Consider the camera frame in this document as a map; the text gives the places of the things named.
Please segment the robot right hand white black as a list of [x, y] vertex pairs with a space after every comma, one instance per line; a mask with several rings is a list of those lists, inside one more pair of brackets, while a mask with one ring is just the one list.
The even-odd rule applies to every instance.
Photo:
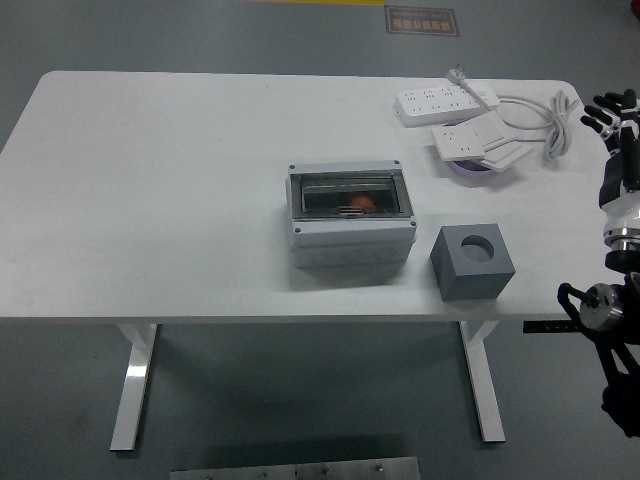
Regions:
[[598, 134], [609, 154], [599, 191], [606, 215], [603, 240], [619, 249], [639, 240], [639, 99], [636, 92], [607, 92], [584, 108], [581, 123]]

